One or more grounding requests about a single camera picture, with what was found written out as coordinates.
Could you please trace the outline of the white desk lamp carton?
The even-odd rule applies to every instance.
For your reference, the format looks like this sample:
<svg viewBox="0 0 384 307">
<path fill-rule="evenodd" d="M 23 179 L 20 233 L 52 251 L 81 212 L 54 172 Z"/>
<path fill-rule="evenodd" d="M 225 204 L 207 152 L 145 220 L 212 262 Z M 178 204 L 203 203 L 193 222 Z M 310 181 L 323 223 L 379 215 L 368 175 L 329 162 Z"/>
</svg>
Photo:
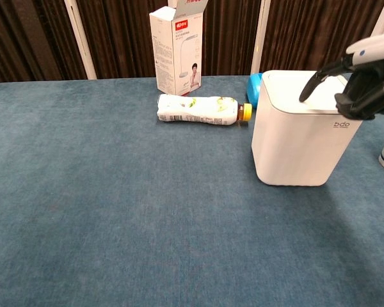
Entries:
<svg viewBox="0 0 384 307">
<path fill-rule="evenodd" d="M 168 0 L 149 14 L 157 89 L 185 95 L 202 85 L 203 16 L 209 0 Z"/>
</svg>

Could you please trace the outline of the white plastic trash bin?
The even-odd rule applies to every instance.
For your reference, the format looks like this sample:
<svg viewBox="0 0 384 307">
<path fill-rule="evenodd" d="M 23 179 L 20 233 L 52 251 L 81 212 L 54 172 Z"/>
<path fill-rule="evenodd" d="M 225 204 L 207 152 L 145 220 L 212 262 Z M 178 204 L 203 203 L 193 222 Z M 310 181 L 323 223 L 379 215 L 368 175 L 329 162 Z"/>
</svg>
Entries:
<svg viewBox="0 0 384 307">
<path fill-rule="evenodd" d="M 341 114 L 294 114 L 275 108 L 261 82 L 252 153 L 268 185 L 323 185 L 361 123 Z"/>
</svg>

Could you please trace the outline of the dark brown pleated curtain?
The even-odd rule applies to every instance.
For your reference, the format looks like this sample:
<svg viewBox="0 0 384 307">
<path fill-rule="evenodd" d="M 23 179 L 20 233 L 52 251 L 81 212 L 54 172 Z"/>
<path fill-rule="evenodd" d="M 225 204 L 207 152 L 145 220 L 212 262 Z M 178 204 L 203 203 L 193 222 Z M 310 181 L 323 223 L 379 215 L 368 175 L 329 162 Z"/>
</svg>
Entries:
<svg viewBox="0 0 384 307">
<path fill-rule="evenodd" d="M 262 0 L 209 0 L 204 75 L 248 75 Z M 76 0 L 99 79 L 155 74 L 149 14 L 167 0 Z M 313 70 L 371 35 L 384 0 L 271 0 L 259 71 Z M 64 0 L 0 0 L 0 82 L 85 79 Z"/>
</svg>

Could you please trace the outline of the yellow-capped tea bottle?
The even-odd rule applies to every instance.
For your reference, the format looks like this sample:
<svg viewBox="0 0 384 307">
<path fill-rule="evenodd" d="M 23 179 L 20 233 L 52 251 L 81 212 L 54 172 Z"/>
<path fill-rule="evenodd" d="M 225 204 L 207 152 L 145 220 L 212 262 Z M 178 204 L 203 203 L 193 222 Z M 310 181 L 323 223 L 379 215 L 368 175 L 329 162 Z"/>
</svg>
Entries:
<svg viewBox="0 0 384 307">
<path fill-rule="evenodd" d="M 162 94 L 157 100 L 157 117 L 163 122 L 200 122 L 232 125 L 248 122 L 252 105 L 240 104 L 231 97 L 185 97 Z"/>
</svg>

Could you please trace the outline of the blue plastic object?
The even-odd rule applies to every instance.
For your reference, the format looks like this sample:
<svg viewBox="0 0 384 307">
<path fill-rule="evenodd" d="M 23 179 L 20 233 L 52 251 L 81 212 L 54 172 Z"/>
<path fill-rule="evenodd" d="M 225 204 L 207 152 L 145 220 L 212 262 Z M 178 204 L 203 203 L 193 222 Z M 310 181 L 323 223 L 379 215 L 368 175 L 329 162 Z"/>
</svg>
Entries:
<svg viewBox="0 0 384 307">
<path fill-rule="evenodd" d="M 260 95 L 260 85 L 262 82 L 262 73 L 251 74 L 246 86 L 246 96 L 248 102 L 254 109 L 257 108 Z"/>
</svg>

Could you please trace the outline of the white plastic container lid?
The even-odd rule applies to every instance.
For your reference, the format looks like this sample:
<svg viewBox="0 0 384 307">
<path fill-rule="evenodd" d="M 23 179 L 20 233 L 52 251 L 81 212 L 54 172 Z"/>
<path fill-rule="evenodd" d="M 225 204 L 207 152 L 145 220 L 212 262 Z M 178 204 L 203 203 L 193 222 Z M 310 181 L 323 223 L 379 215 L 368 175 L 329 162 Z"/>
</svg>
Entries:
<svg viewBox="0 0 384 307">
<path fill-rule="evenodd" d="M 272 105 L 280 111 L 294 114 L 337 114 L 334 95 L 343 92 L 347 80 L 338 75 L 328 77 L 304 102 L 301 92 L 315 74 L 311 70 L 270 70 L 262 75 Z"/>
</svg>

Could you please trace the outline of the blue tablecloth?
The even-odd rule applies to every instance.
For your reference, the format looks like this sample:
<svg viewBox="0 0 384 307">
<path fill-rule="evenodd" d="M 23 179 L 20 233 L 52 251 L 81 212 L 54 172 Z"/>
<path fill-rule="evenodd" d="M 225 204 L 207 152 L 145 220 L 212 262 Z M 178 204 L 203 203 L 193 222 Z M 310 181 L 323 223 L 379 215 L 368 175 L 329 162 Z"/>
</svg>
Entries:
<svg viewBox="0 0 384 307">
<path fill-rule="evenodd" d="M 0 307 L 384 307 L 384 116 L 321 187 L 153 78 L 0 83 Z"/>
</svg>

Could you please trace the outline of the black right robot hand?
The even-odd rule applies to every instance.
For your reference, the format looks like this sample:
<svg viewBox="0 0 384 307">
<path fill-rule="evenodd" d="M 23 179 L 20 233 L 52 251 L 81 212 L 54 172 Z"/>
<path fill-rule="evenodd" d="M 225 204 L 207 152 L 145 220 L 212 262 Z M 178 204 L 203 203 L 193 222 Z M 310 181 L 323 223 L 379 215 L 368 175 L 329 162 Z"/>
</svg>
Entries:
<svg viewBox="0 0 384 307">
<path fill-rule="evenodd" d="M 351 76 L 343 92 L 334 95 L 339 114 L 350 120 L 373 120 L 375 114 L 384 114 L 384 59 L 354 64 L 349 55 L 329 63 L 308 80 L 299 101 L 306 101 L 327 77 L 345 73 Z"/>
</svg>

